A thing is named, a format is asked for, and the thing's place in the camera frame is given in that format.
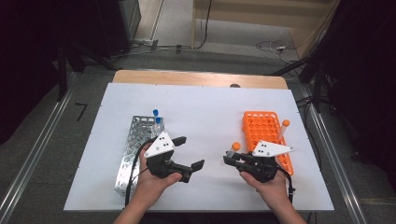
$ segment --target person's right hand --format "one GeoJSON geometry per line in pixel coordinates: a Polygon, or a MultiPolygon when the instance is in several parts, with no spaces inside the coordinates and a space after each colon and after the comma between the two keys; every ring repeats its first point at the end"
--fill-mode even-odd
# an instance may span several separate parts
{"type": "Polygon", "coordinates": [[[282,172],[277,171],[274,179],[266,183],[256,180],[251,174],[246,172],[241,172],[240,175],[251,187],[259,192],[262,199],[271,209],[277,204],[289,201],[286,192],[286,177],[282,172]]]}

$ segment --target white bracket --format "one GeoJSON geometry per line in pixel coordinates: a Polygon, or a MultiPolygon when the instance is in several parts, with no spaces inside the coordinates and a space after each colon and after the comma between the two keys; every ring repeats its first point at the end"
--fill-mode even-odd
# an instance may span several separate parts
{"type": "Polygon", "coordinates": [[[145,157],[150,158],[153,156],[157,156],[167,151],[172,151],[175,148],[175,144],[172,142],[169,134],[166,131],[163,131],[148,148],[145,153],[145,157]]]}
{"type": "Polygon", "coordinates": [[[281,154],[294,151],[293,147],[286,147],[280,144],[265,142],[260,140],[259,144],[253,150],[254,157],[274,157],[281,154]]]}

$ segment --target white table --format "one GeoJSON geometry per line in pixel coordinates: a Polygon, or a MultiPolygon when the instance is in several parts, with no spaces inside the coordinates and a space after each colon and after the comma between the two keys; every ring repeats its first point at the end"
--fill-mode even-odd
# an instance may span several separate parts
{"type": "Polygon", "coordinates": [[[204,159],[204,168],[190,183],[167,189],[151,211],[243,212],[269,210],[258,193],[232,166],[220,166],[231,143],[245,144],[241,130],[247,110],[274,111],[289,119],[285,132],[294,168],[293,204],[299,211],[333,210],[293,96],[288,90],[110,83],[92,127],[64,210],[121,210],[124,198],[115,190],[120,159],[133,116],[151,116],[159,109],[171,137],[187,143],[173,156],[190,166],[204,159]]]}

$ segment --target gray floor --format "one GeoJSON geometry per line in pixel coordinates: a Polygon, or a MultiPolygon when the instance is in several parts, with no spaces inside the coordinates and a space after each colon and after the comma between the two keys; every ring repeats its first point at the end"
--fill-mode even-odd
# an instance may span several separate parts
{"type": "MultiPolygon", "coordinates": [[[[270,74],[285,65],[278,58],[271,56],[271,52],[269,52],[268,57],[219,52],[218,50],[215,50],[215,52],[210,52],[210,50],[182,51],[180,54],[166,50],[132,55],[132,53],[139,51],[146,50],[134,49],[129,52],[131,55],[115,58],[112,62],[124,69],[203,71],[246,75],[270,74]]],[[[96,63],[87,62],[87,65],[84,74],[78,74],[78,82],[68,105],[50,137],[9,223],[111,223],[118,215],[118,212],[77,213],[63,211],[73,181],[73,174],[77,170],[97,110],[106,90],[106,84],[111,82],[115,73],[96,63]],[[75,105],[75,103],[88,104],[79,121],[77,119],[81,112],[81,106],[75,105]]],[[[287,80],[295,99],[303,98],[301,84],[298,82],[295,72],[285,74],[283,77],[287,80]]],[[[57,94],[58,90],[55,87],[25,119],[11,139],[0,146],[0,195],[7,192],[9,184],[17,175],[32,149],[53,107],[55,107],[57,94]]],[[[394,199],[395,193],[384,172],[371,164],[351,160],[350,155],[354,150],[347,139],[347,134],[340,119],[331,115],[326,105],[322,105],[322,116],[325,119],[338,156],[358,198],[361,200],[361,206],[368,223],[390,223],[394,219],[395,204],[389,203],[387,199],[394,199]]],[[[352,223],[311,117],[307,118],[307,123],[318,145],[323,177],[329,183],[327,188],[335,207],[332,212],[317,213],[317,223],[352,223]]],[[[307,218],[308,214],[302,213],[302,216],[307,218]]]]}

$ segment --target person's left hand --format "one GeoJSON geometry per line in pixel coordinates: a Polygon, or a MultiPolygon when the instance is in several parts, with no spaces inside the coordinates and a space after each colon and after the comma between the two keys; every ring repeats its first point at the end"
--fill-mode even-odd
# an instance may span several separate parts
{"type": "MultiPolygon", "coordinates": [[[[151,144],[147,144],[140,152],[140,172],[148,168],[144,154],[150,146],[151,144]]],[[[181,174],[173,173],[164,179],[160,179],[159,177],[152,175],[149,170],[146,170],[138,177],[137,186],[132,200],[138,200],[149,208],[158,201],[166,188],[175,184],[181,179],[181,177],[181,174]]]]}

